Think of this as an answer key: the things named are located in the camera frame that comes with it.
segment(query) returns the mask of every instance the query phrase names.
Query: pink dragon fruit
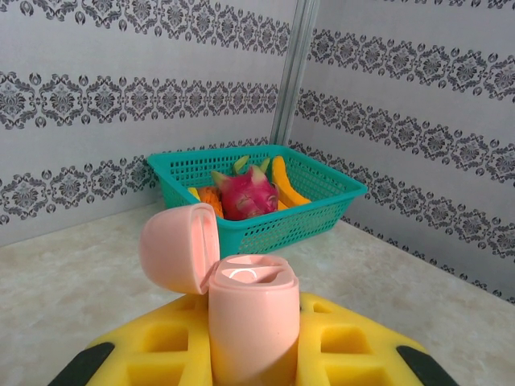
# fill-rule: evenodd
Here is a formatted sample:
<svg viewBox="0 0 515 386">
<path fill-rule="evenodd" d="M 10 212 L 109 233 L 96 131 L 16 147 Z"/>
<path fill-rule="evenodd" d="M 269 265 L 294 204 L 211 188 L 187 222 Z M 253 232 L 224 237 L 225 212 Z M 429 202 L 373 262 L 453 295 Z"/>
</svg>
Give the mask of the pink dragon fruit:
<svg viewBox="0 0 515 386">
<path fill-rule="evenodd" d="M 244 175 L 231 177 L 212 171 L 212 179 L 221 192 L 224 218 L 238 221 L 277 211 L 278 188 L 265 173 L 252 165 Z"/>
</svg>

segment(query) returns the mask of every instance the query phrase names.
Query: yellow banana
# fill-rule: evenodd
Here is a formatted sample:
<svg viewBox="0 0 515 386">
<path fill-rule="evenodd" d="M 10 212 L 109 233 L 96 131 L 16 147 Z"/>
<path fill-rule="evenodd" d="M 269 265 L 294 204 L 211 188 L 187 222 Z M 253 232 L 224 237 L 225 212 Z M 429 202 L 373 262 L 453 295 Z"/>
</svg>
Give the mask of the yellow banana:
<svg viewBox="0 0 515 386">
<path fill-rule="evenodd" d="M 282 203 L 282 201 L 281 201 L 281 200 L 279 200 L 279 205 L 277 206 L 277 210 L 278 210 L 278 211 L 284 211 L 284 210 L 285 210 L 285 209 L 287 209 L 287 208 L 288 208 L 288 207 L 287 207 L 284 203 Z"/>
<path fill-rule="evenodd" d="M 286 163 L 280 155 L 274 157 L 272 162 L 272 180 L 278 186 L 279 201 L 282 201 L 287 207 L 297 207 L 311 202 L 291 186 L 286 174 Z"/>
<path fill-rule="evenodd" d="M 189 191 L 193 195 L 193 197 L 195 197 L 196 199 L 198 199 L 200 201 L 199 192 L 196 190 L 196 188 L 189 187 L 187 189 L 187 191 Z"/>
</svg>

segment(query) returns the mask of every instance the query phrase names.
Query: basket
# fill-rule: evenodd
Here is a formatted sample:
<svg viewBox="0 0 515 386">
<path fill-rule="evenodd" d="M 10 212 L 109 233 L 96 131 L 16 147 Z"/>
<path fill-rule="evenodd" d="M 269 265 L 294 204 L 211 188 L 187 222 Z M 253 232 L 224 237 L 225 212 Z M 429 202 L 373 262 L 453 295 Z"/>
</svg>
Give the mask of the basket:
<svg viewBox="0 0 515 386">
<path fill-rule="evenodd" d="M 217 218 L 220 257 L 238 253 L 268 253 L 326 232 L 343 216 L 348 205 L 367 191 L 351 179 L 296 150 L 285 146 L 245 146 L 153 154 L 148 163 L 159 177 L 167 208 L 198 203 L 187 189 L 212 186 L 211 170 L 231 175 L 239 157 L 249 155 L 249 165 L 281 155 L 292 187 L 311 203 L 242 221 Z"/>
</svg>

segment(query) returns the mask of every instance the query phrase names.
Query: wallpaper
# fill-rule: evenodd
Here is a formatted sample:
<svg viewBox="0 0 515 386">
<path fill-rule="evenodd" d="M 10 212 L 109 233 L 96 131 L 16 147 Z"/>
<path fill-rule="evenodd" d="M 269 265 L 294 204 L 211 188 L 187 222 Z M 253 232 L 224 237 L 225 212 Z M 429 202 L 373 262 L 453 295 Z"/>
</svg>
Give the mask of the wallpaper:
<svg viewBox="0 0 515 386">
<path fill-rule="evenodd" d="M 266 143 L 295 5 L 0 0 L 0 245 L 156 200 L 150 154 Z"/>
<path fill-rule="evenodd" d="M 290 145 L 368 186 L 347 222 L 515 304 L 512 5 L 322 0 Z"/>
</svg>

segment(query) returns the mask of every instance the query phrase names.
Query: pink cup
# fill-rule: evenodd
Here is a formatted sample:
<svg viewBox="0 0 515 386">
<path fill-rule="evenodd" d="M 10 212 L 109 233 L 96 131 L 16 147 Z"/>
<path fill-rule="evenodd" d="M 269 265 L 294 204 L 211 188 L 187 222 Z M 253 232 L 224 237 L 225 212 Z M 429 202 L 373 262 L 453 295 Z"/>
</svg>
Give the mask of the pink cup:
<svg viewBox="0 0 515 386">
<path fill-rule="evenodd" d="M 198 203 L 163 211 L 142 230 L 140 258 L 157 285 L 209 292 L 212 373 L 218 386 L 289 386 L 295 380 L 299 280 L 270 255 L 220 260 L 216 216 Z"/>
</svg>

